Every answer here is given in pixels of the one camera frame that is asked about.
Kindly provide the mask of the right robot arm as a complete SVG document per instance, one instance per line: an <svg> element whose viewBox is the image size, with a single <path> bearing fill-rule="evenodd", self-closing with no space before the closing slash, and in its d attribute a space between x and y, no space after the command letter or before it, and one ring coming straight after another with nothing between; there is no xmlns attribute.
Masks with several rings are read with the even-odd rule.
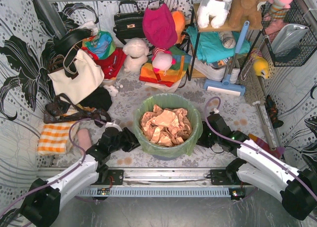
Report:
<svg viewBox="0 0 317 227"><path fill-rule="evenodd" d="M226 167L232 184L251 184L276 198L294 218L303 221L317 207L317 176L309 169L289 166L240 131L231 130L214 112L203 121L198 145L218 144L236 158Z"/></svg>

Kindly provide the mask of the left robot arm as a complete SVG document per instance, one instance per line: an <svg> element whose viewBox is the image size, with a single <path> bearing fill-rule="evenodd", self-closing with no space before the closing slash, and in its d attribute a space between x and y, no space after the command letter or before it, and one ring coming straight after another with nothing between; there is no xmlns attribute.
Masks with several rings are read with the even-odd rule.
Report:
<svg viewBox="0 0 317 227"><path fill-rule="evenodd" d="M106 180L106 163L112 153L118 150L130 152L139 145L128 128L120 131L116 127L107 127L81 160L50 179L35 180L19 213L37 227L51 226L68 201L91 184Z"/></svg>

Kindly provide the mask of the green trash bag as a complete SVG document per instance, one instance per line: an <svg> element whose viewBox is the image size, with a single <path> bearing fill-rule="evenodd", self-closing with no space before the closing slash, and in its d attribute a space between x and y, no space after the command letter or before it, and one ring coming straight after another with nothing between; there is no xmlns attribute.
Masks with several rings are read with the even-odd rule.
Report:
<svg viewBox="0 0 317 227"><path fill-rule="evenodd" d="M203 124L189 100L161 93L144 100L135 111L133 131L145 153L177 158L193 153Z"/></svg>

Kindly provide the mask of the blue trash bin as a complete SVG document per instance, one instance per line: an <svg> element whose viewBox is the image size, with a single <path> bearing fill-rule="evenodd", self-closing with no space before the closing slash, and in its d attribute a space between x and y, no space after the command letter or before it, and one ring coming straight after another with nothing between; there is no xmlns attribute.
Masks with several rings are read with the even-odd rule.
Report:
<svg viewBox="0 0 317 227"><path fill-rule="evenodd" d="M180 158L181 156L183 156L183 154L181 154L181 153L173 153L173 154L165 154L165 155L152 154L152 156L158 160L171 161L171 160L175 160L177 158Z"/></svg>

